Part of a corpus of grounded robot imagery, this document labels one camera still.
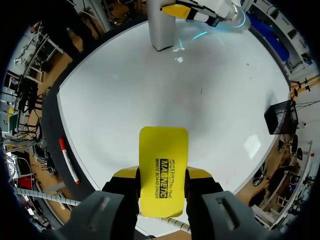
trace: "metal pole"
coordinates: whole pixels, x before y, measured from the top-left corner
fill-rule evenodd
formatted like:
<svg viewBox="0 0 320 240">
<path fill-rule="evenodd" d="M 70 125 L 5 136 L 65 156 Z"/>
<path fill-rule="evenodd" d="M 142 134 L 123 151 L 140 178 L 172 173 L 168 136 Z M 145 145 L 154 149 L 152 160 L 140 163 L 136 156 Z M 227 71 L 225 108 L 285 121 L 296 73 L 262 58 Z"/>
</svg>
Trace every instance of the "metal pole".
<svg viewBox="0 0 320 240">
<path fill-rule="evenodd" d="M 160 11 L 160 8 L 175 4 L 176 0 L 147 0 L 147 15 L 150 40 L 158 51 L 172 47 L 175 42 L 176 18 Z"/>
<path fill-rule="evenodd" d="M 5 95 L 9 95 L 9 96 L 12 96 L 12 97 L 15 97 L 15 98 L 16 98 L 16 97 L 18 97 L 18 96 L 16 96 L 16 95 L 12 95 L 12 94 L 10 94 L 10 93 L 7 93 L 7 92 L 4 92 L 4 91 L 1 91 L 1 93 L 2 93 L 2 94 L 5 94 Z"/>
</svg>

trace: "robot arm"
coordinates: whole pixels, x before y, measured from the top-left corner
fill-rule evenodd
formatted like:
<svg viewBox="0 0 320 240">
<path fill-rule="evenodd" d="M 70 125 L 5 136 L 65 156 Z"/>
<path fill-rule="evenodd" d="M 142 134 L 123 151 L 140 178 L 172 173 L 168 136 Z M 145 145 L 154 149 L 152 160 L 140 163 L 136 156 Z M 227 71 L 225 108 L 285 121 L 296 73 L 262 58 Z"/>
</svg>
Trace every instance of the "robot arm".
<svg viewBox="0 0 320 240">
<path fill-rule="evenodd" d="M 248 21 L 238 0 L 177 0 L 161 10 L 173 17 L 204 22 L 215 27 L 219 22 L 239 28 Z"/>
<path fill-rule="evenodd" d="M 174 45 L 175 17 L 212 27 L 220 22 L 241 30 L 250 26 L 239 0 L 147 0 L 146 3 L 150 39 L 158 51 Z"/>
</svg>

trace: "yellow eraser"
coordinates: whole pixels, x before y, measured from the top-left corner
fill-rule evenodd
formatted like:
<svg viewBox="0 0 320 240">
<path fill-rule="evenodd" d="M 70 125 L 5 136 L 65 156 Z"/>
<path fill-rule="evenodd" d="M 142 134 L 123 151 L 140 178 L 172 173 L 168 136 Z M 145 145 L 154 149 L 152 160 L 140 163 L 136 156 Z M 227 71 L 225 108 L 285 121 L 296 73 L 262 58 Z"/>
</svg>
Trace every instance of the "yellow eraser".
<svg viewBox="0 0 320 240">
<path fill-rule="evenodd" d="M 185 203 L 188 132 L 182 127 L 144 127 L 139 136 L 141 213 L 178 217 Z"/>
</svg>

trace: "person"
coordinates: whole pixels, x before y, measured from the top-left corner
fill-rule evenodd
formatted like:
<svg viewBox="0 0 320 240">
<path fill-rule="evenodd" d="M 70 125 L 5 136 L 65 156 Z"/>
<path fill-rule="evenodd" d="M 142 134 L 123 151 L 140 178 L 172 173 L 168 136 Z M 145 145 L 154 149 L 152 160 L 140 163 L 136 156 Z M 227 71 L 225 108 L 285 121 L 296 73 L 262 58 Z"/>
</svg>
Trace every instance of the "person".
<svg viewBox="0 0 320 240">
<path fill-rule="evenodd" d="M 70 28 L 82 39 L 84 49 L 88 48 L 95 40 L 90 28 L 78 16 L 69 1 L 29 0 L 27 2 L 33 16 L 33 25 L 30 31 L 36 32 L 41 21 L 44 32 L 72 59 L 75 59 L 80 52 L 73 44 L 67 28 Z"/>
</svg>

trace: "wooden floor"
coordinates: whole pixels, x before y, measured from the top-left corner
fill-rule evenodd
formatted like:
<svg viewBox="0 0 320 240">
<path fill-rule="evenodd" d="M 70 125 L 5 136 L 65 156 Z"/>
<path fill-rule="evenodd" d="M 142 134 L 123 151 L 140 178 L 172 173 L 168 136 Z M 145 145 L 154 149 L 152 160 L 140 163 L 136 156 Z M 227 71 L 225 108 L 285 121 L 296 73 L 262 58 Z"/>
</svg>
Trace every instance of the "wooden floor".
<svg viewBox="0 0 320 240">
<path fill-rule="evenodd" d="M 82 41 L 81 39 L 74 35 L 71 34 L 71 38 L 73 40 L 73 43 L 76 45 L 76 47 L 81 51 L 82 50 Z M 52 86 L 53 83 L 56 81 L 58 76 L 62 73 L 62 71 L 68 66 L 68 64 L 72 61 L 72 59 L 65 53 L 56 53 L 52 60 L 50 61 L 53 64 L 53 67 L 49 73 L 45 73 L 43 77 L 43 83 L 38 85 L 38 94 L 42 94 L 45 91 L 47 91 L 47 88 Z M 41 117 L 42 113 L 40 110 L 37 110 L 37 114 Z M 29 117 L 29 124 L 35 124 L 38 120 L 38 117 L 34 112 L 31 113 Z M 270 154 L 266 158 L 265 162 L 268 166 L 267 169 L 267 176 L 272 176 L 272 174 L 275 172 L 275 170 L 278 168 L 280 165 L 282 159 L 284 158 L 284 154 L 278 153 L 278 141 L 275 142 L 273 148 L 271 149 Z M 55 184 L 61 182 L 60 179 L 51 177 L 50 174 L 46 171 L 41 170 L 40 165 L 35 161 L 35 158 L 33 156 L 30 156 L 30 163 L 32 164 L 31 168 L 34 173 L 36 173 L 36 178 L 38 181 L 40 181 L 40 186 L 42 190 L 45 190 L 47 188 L 50 188 L 54 186 Z M 263 182 L 259 186 L 253 186 L 252 180 L 250 180 L 242 190 L 236 196 L 243 201 L 245 204 L 248 204 L 250 199 L 260 192 L 263 188 L 266 188 L 268 185 L 268 180 L 263 180 Z M 67 198 L 72 198 L 70 193 L 66 188 L 62 189 L 62 192 Z M 60 205 L 56 202 L 49 201 L 50 205 L 58 215 L 58 217 L 65 223 L 68 221 L 70 218 L 70 211 L 65 209 L 62 210 Z"/>
</svg>

